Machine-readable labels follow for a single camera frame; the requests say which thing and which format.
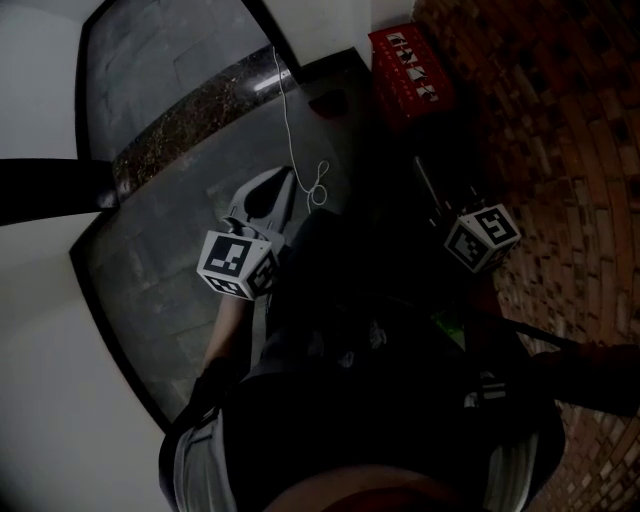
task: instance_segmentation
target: brick wall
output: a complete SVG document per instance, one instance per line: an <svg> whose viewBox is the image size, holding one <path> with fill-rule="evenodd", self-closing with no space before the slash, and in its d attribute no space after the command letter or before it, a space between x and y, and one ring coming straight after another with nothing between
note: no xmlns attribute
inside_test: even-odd
<svg viewBox="0 0 640 512"><path fill-rule="evenodd" d="M638 2L418 0L414 17L474 98L484 171L523 233L496 273L504 314L640 342ZM560 405L565 456L531 509L630 509L640 418Z"/></svg>

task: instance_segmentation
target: person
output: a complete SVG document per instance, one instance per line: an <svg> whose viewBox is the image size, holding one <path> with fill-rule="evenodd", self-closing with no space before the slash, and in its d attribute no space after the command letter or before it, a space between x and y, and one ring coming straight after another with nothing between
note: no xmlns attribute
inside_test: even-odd
<svg viewBox="0 0 640 512"><path fill-rule="evenodd" d="M315 211L283 258L253 368L254 303L222 298L160 452L174 510L521 510L542 487L564 434L522 346L487 371L386 293L394 267L370 264L376 252Z"/></svg>

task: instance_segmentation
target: white marker cube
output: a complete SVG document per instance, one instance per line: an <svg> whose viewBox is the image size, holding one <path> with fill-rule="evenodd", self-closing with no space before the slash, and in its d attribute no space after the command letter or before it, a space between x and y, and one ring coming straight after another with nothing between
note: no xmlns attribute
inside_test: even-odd
<svg viewBox="0 0 640 512"><path fill-rule="evenodd" d="M444 246L472 272L496 267L520 240L501 204L458 217Z"/></svg>
<svg viewBox="0 0 640 512"><path fill-rule="evenodd" d="M271 281L278 259L271 242L209 231L198 274L220 293L255 300Z"/></svg>

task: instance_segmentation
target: cord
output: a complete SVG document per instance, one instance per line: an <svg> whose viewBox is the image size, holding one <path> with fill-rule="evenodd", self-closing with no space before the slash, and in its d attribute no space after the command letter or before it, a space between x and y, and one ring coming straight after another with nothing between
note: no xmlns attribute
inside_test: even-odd
<svg viewBox="0 0 640 512"><path fill-rule="evenodd" d="M324 203L327 202L327 199L329 197L329 192L327 192L327 187L325 187L324 185L321 185L320 180L325 174L329 172L330 164L327 160L322 160L318 164L318 177L316 178L316 181L313 184L313 187L307 190L302 184L302 180L300 179L300 173L298 172L298 166L296 165L296 159L293 156L293 142L291 140L291 128L289 127L289 119L287 115L287 96L285 95L284 88L282 87L282 73L280 73L280 64L278 63L278 58L276 56L275 46L273 47L273 60L275 61L276 67L278 68L278 81L280 83L280 92L282 93L282 104L284 106L284 124L287 127L287 137L289 138L289 154L291 155L291 163L293 164L293 171L296 174L298 185L300 185L300 188L302 189L302 191L305 194L307 194L307 210L309 210L309 213L311 213L311 203L313 203L316 206L322 206ZM322 191L322 193L324 194L321 201L317 201L315 197L316 191L318 190Z"/></svg>

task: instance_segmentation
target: red crate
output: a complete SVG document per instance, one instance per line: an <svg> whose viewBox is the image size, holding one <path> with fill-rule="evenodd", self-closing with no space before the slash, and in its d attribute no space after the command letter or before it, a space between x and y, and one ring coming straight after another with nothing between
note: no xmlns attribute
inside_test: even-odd
<svg viewBox="0 0 640 512"><path fill-rule="evenodd" d="M418 25L408 23L369 34L375 96L395 129L455 107L451 80Z"/></svg>

